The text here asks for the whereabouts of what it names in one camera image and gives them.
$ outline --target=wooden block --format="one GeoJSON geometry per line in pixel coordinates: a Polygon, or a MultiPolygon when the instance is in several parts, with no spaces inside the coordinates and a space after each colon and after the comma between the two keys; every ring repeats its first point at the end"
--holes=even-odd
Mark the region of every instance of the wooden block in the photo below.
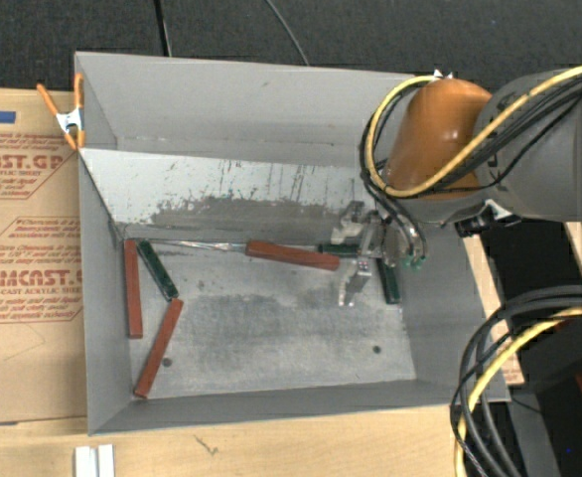
{"type": "Polygon", "coordinates": [[[272,259],[325,270],[337,270],[340,266],[340,259],[334,254],[298,249],[261,240],[250,240],[244,253],[256,258],[272,259]]]}
{"type": "Polygon", "coordinates": [[[139,257],[134,240],[123,243],[125,263],[125,291],[128,312],[128,336],[130,339],[143,337],[143,317],[141,315],[141,289],[139,287],[139,257]]]}
{"type": "Polygon", "coordinates": [[[183,301],[178,298],[173,298],[170,301],[168,310],[163,317],[163,323],[159,329],[159,334],[154,341],[152,350],[150,350],[150,355],[147,362],[145,363],[145,368],[143,373],[141,373],[141,378],[136,384],[134,389],[134,394],[140,398],[146,398],[152,390],[152,384],[156,378],[156,374],[159,372],[159,367],[161,366],[161,361],[165,355],[165,350],[170,343],[170,338],[172,338],[172,333],[179,321],[179,316],[181,315],[181,310],[183,309],[183,301]]]}

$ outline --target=cardboard box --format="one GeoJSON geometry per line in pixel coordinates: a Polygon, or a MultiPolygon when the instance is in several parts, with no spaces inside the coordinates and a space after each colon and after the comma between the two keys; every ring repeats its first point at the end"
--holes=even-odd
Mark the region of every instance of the cardboard box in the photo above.
{"type": "MultiPolygon", "coordinates": [[[[122,240],[328,241],[349,202],[372,207],[359,142],[408,76],[88,53],[75,67],[89,432],[448,403],[484,308],[463,243],[431,227],[396,307],[376,275],[339,306],[345,266],[157,244],[185,308],[149,399],[132,394],[167,302],[141,266],[145,335],[127,338],[122,240]]],[[[507,396],[501,377],[490,396],[507,396]]]]}
{"type": "Polygon", "coordinates": [[[77,155],[34,90],[0,89],[0,110],[0,422],[82,415],[77,155]]]}

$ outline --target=black wire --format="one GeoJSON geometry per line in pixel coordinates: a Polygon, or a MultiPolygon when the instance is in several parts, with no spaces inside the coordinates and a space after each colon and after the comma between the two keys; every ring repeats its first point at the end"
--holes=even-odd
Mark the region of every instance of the black wire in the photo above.
{"type": "MultiPolygon", "coordinates": [[[[372,143],[372,150],[377,146],[379,142],[379,138],[381,137],[381,133],[383,128],[387,122],[387,120],[392,115],[392,112],[397,107],[397,104],[406,97],[409,93],[415,90],[415,86],[410,86],[406,90],[401,91],[398,93],[395,98],[388,104],[388,106],[383,110],[381,115],[379,116],[379,121],[377,122],[377,132],[373,137],[372,143]]],[[[421,230],[421,227],[416,222],[416,220],[410,215],[410,213],[394,198],[387,197],[386,194],[374,184],[374,182],[370,178],[370,171],[365,164],[365,146],[368,140],[368,129],[370,127],[370,120],[366,124],[364,129],[364,133],[362,135],[362,142],[360,143],[360,164],[362,165],[362,180],[364,181],[364,186],[368,193],[378,202],[385,210],[390,214],[392,219],[399,225],[401,230],[405,233],[406,237],[408,238],[408,254],[414,254],[414,238],[410,234],[408,228],[406,227],[405,223],[401,220],[404,218],[408,220],[408,223],[414,228],[414,230],[419,235],[419,239],[421,241],[421,258],[425,259],[428,255],[428,239],[425,236],[425,233],[421,230]]],[[[380,169],[385,165],[386,160],[383,159],[375,164],[376,169],[380,169]]]]}
{"type": "Polygon", "coordinates": [[[161,0],[153,1],[156,22],[159,26],[159,35],[161,36],[161,48],[163,50],[163,56],[172,57],[172,46],[170,45],[170,39],[168,37],[168,27],[165,24],[165,18],[163,17],[163,6],[161,5],[161,0]]]}
{"type": "Polygon", "coordinates": [[[272,0],[264,0],[264,1],[269,6],[269,9],[271,9],[271,11],[273,11],[273,14],[275,15],[275,17],[278,19],[278,21],[280,22],[280,24],[284,28],[285,32],[289,36],[289,39],[291,39],[293,46],[295,46],[295,49],[300,54],[300,57],[302,57],[302,61],[304,62],[304,65],[307,67],[310,67],[311,64],[309,64],[309,59],[307,59],[307,56],[304,54],[304,51],[302,50],[302,47],[300,46],[300,42],[296,39],[295,35],[293,34],[293,31],[291,30],[291,27],[289,27],[286,20],[284,19],[284,16],[282,16],[282,13],[280,11],[278,11],[278,8],[275,6],[275,4],[273,3],[272,0]]]}
{"type": "MultiPolygon", "coordinates": [[[[442,187],[441,189],[439,189],[438,186],[435,186],[435,187],[431,188],[431,191],[434,194],[438,194],[438,193],[465,193],[465,192],[473,192],[473,191],[483,191],[484,189],[489,189],[489,188],[494,187],[495,185],[499,184],[507,175],[509,175],[509,173],[511,173],[511,170],[516,166],[518,161],[520,161],[522,156],[524,156],[529,151],[529,149],[532,146],[534,146],[538,141],[540,141],[540,139],[543,138],[544,135],[547,134],[553,127],[555,127],[567,115],[569,115],[571,113],[571,111],[573,111],[575,109],[576,105],[578,104],[578,102],[581,99],[582,99],[582,96],[578,95],[576,100],[574,100],[574,102],[572,104],[570,104],[569,107],[567,107],[556,118],[551,120],[547,125],[545,125],[536,136],[534,136],[529,142],[527,142],[525,144],[525,146],[522,147],[522,149],[520,149],[520,152],[518,152],[518,154],[516,154],[516,156],[509,162],[508,166],[503,170],[503,172],[501,174],[499,174],[496,177],[496,179],[493,182],[491,182],[490,184],[487,184],[485,186],[479,186],[479,187],[464,187],[464,188],[444,188],[444,187],[442,187]]],[[[447,182],[447,184],[452,184],[454,182],[456,182],[456,181],[452,180],[452,181],[447,182]]],[[[428,194],[430,194],[430,193],[426,192],[425,194],[419,194],[419,195],[416,195],[415,198],[419,198],[421,196],[427,196],[428,194]]]]}
{"type": "Polygon", "coordinates": [[[362,165],[362,180],[364,182],[364,186],[368,193],[374,198],[376,202],[378,202],[385,210],[390,214],[392,219],[399,225],[403,233],[408,238],[408,254],[414,254],[414,238],[410,234],[410,231],[406,227],[405,223],[403,222],[402,218],[408,220],[408,223],[412,225],[414,230],[419,235],[421,240],[421,258],[425,259],[428,255],[428,239],[426,238],[424,232],[421,230],[419,224],[410,216],[408,211],[399,204],[396,200],[390,198],[388,199],[385,193],[374,184],[374,182],[370,179],[370,171],[365,165],[364,159],[364,151],[365,151],[365,144],[368,140],[368,128],[370,126],[370,121],[366,124],[366,128],[364,129],[364,133],[362,135],[362,142],[360,144],[360,164],[362,165]]]}
{"type": "MultiPolygon", "coordinates": [[[[494,325],[500,321],[506,320],[511,316],[528,313],[528,312],[544,312],[545,309],[557,309],[561,310],[564,307],[573,307],[577,305],[582,305],[582,287],[578,285],[574,286],[562,286],[556,288],[545,288],[542,290],[536,290],[522,295],[521,297],[515,298],[508,302],[506,305],[498,309],[472,336],[470,342],[468,343],[463,357],[461,359],[460,365],[460,385],[457,392],[461,398],[461,410],[464,416],[467,432],[470,434],[472,440],[475,442],[478,452],[486,459],[489,466],[497,473],[497,475],[506,476],[503,469],[495,460],[494,456],[490,453],[489,449],[485,446],[483,439],[481,438],[479,431],[476,427],[476,423],[470,412],[468,406],[468,393],[467,393],[467,374],[469,368],[469,362],[471,356],[474,353],[477,345],[481,344],[482,339],[487,338],[490,330],[494,325]]],[[[483,363],[477,362],[477,365],[473,368],[476,370],[483,363]]],[[[456,394],[453,397],[453,404],[456,402],[456,394]]]]}
{"type": "Polygon", "coordinates": [[[537,408],[534,408],[533,406],[529,406],[529,404],[525,404],[524,402],[516,399],[514,396],[511,397],[511,400],[513,402],[515,402],[516,404],[518,404],[519,406],[522,406],[523,408],[527,408],[530,411],[533,411],[534,413],[538,413],[539,415],[542,415],[542,411],[540,411],[537,408]]]}
{"type": "Polygon", "coordinates": [[[469,173],[470,171],[474,170],[474,168],[483,164],[483,162],[489,159],[501,148],[506,146],[510,141],[516,139],[517,136],[526,130],[531,124],[548,115],[554,109],[559,107],[559,105],[564,103],[564,100],[558,101],[558,99],[562,97],[562,94],[566,93],[573,86],[580,84],[581,82],[582,79],[575,79],[574,81],[570,81],[567,84],[554,88],[552,92],[546,93],[543,97],[540,98],[539,101],[535,101],[533,104],[528,103],[528,107],[525,107],[522,111],[518,109],[517,111],[520,113],[520,115],[516,115],[515,113],[510,115],[509,118],[506,119],[506,121],[501,125],[503,130],[497,132],[495,129],[493,133],[490,134],[489,138],[481,143],[477,150],[472,153],[472,156],[456,170],[449,173],[446,176],[446,179],[450,183],[456,182],[466,173],[469,173]],[[551,106],[548,106],[548,104],[551,103],[554,99],[556,102],[551,106]]]}
{"type": "MultiPolygon", "coordinates": [[[[515,122],[513,122],[508,128],[506,128],[503,132],[501,132],[498,136],[494,138],[493,141],[490,141],[486,146],[482,145],[482,148],[478,152],[473,152],[470,159],[464,162],[463,165],[456,168],[453,172],[450,172],[446,175],[442,180],[437,182],[434,186],[427,189],[426,191],[415,195],[414,197],[421,197],[425,196],[430,193],[440,193],[440,192],[457,192],[458,190],[448,189],[446,186],[454,184],[458,180],[462,179],[469,173],[473,172],[487,160],[489,160],[493,155],[495,155],[499,150],[503,147],[508,145],[512,140],[518,138],[526,129],[531,127],[536,121],[541,120],[549,113],[555,111],[560,106],[566,104],[572,99],[575,99],[577,102],[581,98],[582,89],[575,90],[574,92],[568,93],[564,96],[561,96],[562,93],[566,92],[571,88],[572,85],[578,84],[581,80],[575,80],[569,86],[563,86],[560,90],[548,95],[544,100],[537,103],[534,107],[525,111],[521,117],[519,117],[515,122]],[[548,102],[552,101],[554,98],[558,99],[555,103],[549,105],[542,111],[539,111],[540,108],[546,105],[548,102]]],[[[567,113],[571,110],[572,106],[564,110],[564,113],[567,113]]],[[[484,187],[477,187],[477,188],[467,188],[463,190],[473,190],[477,191],[480,189],[486,189],[490,186],[484,187]]]]}

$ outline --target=stain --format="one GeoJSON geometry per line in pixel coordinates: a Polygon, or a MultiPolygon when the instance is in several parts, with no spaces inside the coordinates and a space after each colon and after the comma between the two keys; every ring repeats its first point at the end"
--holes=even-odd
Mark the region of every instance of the stain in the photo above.
{"type": "Polygon", "coordinates": [[[198,438],[196,435],[194,435],[194,438],[196,439],[196,441],[199,443],[199,445],[201,445],[202,447],[205,448],[205,450],[210,454],[211,457],[214,457],[217,455],[218,453],[218,447],[209,447],[206,443],[204,443],[200,438],[198,438]]]}

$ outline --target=bin floor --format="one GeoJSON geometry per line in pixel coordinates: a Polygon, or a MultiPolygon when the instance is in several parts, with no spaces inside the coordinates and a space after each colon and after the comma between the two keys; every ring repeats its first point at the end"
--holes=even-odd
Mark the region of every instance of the bin floor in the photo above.
{"type": "MultiPolygon", "coordinates": [[[[338,305],[336,272],[239,252],[155,244],[185,307],[149,398],[414,380],[399,306],[376,268],[353,307],[338,305]]],[[[167,301],[139,260],[144,337],[130,340],[132,383],[167,301]]]]}

